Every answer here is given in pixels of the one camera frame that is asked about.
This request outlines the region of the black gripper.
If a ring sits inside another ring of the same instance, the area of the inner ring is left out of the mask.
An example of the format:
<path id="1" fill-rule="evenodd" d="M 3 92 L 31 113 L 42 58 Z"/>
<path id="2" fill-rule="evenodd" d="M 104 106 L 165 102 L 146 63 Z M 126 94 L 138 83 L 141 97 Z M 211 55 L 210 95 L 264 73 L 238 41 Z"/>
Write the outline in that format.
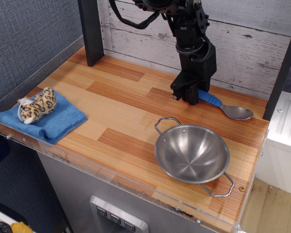
<path id="1" fill-rule="evenodd" d="M 209 40 L 192 48 L 181 48 L 176 44 L 181 70 L 171 84 L 172 98 L 183 99 L 191 105 L 199 102 L 198 89 L 209 91 L 211 77 L 217 71 L 215 46 Z"/>

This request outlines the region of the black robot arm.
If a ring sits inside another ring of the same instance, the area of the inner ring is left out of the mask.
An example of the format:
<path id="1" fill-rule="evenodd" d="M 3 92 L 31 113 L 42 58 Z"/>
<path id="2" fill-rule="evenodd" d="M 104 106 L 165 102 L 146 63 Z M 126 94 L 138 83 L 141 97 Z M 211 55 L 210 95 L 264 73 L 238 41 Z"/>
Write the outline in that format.
<path id="1" fill-rule="evenodd" d="M 171 84 L 173 98 L 198 104 L 198 90 L 208 92 L 217 71 L 215 46 L 206 36 L 209 16 L 199 0 L 136 0 L 144 11 L 162 14 L 176 38 L 181 72 Z"/>

